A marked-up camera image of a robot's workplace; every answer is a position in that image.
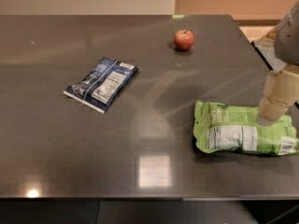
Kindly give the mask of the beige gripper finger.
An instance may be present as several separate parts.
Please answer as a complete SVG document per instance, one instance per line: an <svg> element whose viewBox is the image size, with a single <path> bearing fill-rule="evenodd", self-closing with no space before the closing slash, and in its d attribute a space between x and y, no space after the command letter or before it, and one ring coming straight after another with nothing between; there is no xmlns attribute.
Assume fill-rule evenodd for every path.
<svg viewBox="0 0 299 224"><path fill-rule="evenodd" d="M299 100L299 66L271 71L265 82L256 121L262 126L277 122Z"/></svg>

